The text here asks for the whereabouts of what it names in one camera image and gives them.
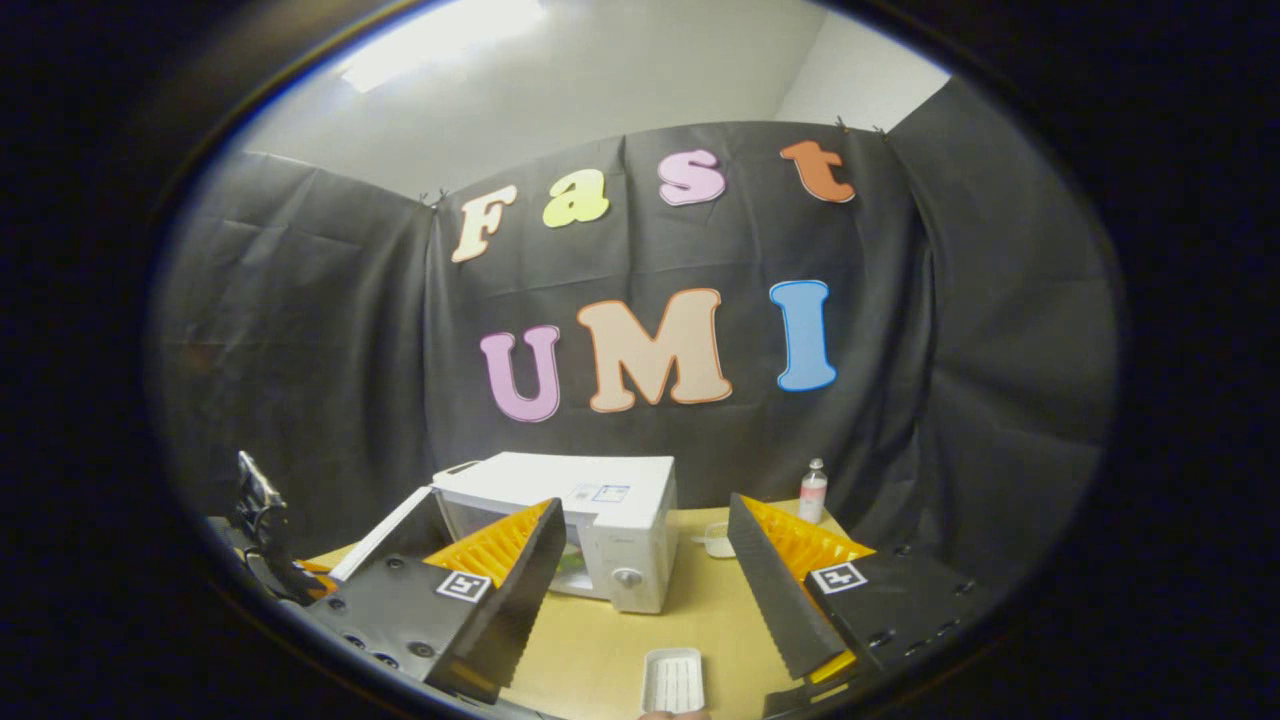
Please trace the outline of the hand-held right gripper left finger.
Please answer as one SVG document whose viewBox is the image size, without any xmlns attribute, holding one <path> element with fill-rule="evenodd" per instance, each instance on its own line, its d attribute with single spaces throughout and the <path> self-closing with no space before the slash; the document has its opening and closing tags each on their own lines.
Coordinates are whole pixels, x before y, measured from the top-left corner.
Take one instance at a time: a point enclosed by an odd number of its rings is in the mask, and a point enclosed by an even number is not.
<svg viewBox="0 0 1280 720">
<path fill-rule="evenodd" d="M 434 691 L 493 703 L 511 684 L 567 541 L 558 498 L 462 539 L 442 503 L 406 503 L 332 569 L 335 591 L 307 619 Z"/>
</svg>

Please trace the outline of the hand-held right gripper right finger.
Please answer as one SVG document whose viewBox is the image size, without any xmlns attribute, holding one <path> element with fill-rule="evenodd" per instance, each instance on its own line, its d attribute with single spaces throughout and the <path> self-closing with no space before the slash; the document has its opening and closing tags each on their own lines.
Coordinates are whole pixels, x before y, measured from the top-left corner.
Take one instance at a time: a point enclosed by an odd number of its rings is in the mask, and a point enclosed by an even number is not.
<svg viewBox="0 0 1280 720">
<path fill-rule="evenodd" d="M 977 621 L 989 592 L 904 547 L 872 550 L 732 495 L 728 538 L 791 678 L 826 689 L 916 662 Z"/>
</svg>

